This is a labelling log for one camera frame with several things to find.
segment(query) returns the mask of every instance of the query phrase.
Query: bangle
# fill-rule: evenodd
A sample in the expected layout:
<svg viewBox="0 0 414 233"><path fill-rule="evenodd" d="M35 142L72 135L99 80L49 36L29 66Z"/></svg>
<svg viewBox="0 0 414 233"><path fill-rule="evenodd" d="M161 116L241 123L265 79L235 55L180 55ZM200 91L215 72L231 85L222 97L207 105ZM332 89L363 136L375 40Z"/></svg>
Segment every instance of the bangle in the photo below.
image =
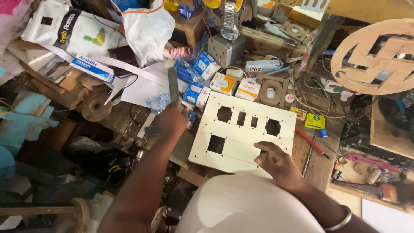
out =
<svg viewBox="0 0 414 233"><path fill-rule="evenodd" d="M343 227L344 225L346 225L351 220L351 217L352 217L351 209L347 206L344 206L344 205L341 205L341 206L343 206L347 210L348 215L345 217L345 219L342 222L340 222L339 224L337 224L333 227L325 228L325 229L323 229L324 231L336 231L336 230L340 229L341 227Z"/></svg>

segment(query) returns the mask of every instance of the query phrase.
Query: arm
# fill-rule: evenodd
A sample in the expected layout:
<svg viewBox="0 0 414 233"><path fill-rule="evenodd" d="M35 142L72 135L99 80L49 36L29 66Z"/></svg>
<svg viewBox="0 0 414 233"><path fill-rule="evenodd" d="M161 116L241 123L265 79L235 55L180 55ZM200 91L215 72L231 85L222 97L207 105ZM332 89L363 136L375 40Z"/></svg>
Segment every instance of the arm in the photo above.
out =
<svg viewBox="0 0 414 233"><path fill-rule="evenodd" d="M115 198L98 233L151 232L158 209L167 163L188 122L188 108L181 101L166 107L159 117L161 135L140 161Z"/></svg>
<svg viewBox="0 0 414 233"><path fill-rule="evenodd" d="M266 151L255 158L255 162L268 172L274 182L292 193L312 213L322 228L330 228L341 223L347 211L324 192L310 185L301 175L292 158L270 142L255 143L255 147ZM378 233L362 219L352 215L351 220L333 233Z"/></svg>

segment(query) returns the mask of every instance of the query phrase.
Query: pink tool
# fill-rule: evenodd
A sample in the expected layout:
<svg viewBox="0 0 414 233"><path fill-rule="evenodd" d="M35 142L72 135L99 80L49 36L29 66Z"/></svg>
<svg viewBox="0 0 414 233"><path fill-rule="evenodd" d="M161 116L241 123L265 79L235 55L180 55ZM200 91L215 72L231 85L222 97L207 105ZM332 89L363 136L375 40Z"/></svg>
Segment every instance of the pink tool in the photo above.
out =
<svg viewBox="0 0 414 233"><path fill-rule="evenodd" d="M388 163L384 163L384 162L377 162L374 160L371 160L369 158L365 158L362 155L359 154L348 154L347 156L348 159L356 162L356 163L367 163L367 164L371 164L371 165L376 165L381 169L388 169L391 172L399 172L400 168L395 166L395 165L391 165Z"/></svg>

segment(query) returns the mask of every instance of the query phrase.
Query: red pencil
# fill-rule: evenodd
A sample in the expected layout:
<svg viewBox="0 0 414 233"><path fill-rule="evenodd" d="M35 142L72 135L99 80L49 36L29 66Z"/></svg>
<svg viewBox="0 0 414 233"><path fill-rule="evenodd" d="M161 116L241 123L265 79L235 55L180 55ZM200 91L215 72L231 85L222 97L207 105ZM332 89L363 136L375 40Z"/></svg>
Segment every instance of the red pencil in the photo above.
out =
<svg viewBox="0 0 414 233"><path fill-rule="evenodd" d="M317 145L315 145L308 137L306 137L298 128L295 128L295 131L298 132L304 139L306 139L313 147L315 147L323 156L325 156L327 159L331 159L325 152L323 152Z"/></svg>

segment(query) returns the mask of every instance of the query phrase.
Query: fresh pineapple package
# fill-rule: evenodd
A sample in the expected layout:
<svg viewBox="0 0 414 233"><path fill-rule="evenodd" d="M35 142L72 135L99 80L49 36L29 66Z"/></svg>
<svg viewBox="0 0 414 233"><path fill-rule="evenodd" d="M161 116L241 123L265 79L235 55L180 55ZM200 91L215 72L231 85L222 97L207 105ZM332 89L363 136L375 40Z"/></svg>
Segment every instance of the fresh pineapple package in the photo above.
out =
<svg viewBox="0 0 414 233"><path fill-rule="evenodd" d="M100 18L113 28L119 24ZM98 22L90 13L53 0L46 0L30 19L22 39L40 45L52 45L72 56L93 53L108 55L108 49L118 47L121 34Z"/></svg>

